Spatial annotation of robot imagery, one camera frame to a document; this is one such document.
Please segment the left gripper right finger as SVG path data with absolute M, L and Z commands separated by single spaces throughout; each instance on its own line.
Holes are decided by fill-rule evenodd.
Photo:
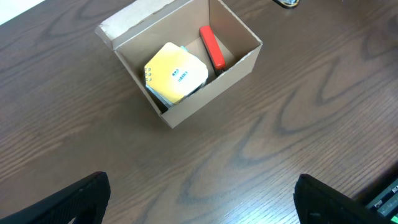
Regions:
M 308 174 L 299 176 L 294 188 L 294 204 L 300 223 L 373 224 L 393 223 L 370 211 L 366 205 L 394 181 L 383 180 L 355 201 Z

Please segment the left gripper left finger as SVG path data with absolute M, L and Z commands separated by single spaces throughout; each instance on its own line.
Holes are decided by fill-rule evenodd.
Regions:
M 43 200 L 1 219 L 3 224 L 101 224 L 111 195 L 108 176 L 94 172 Z

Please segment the yellow tape measure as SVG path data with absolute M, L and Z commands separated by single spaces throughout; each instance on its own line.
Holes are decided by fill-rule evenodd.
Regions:
M 208 78 L 206 65 L 185 48 L 167 42 L 144 66 L 146 88 L 167 108 L 201 88 Z

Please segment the brown cardboard box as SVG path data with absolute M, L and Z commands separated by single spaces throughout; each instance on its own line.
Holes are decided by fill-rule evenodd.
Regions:
M 217 75 L 200 28 L 210 26 L 226 61 Z M 95 29 L 114 51 L 156 113 L 171 128 L 252 72 L 263 45 L 260 38 L 221 0 L 138 0 Z M 208 68 L 205 85 L 167 108 L 145 87 L 144 66 L 167 42 L 184 46 Z

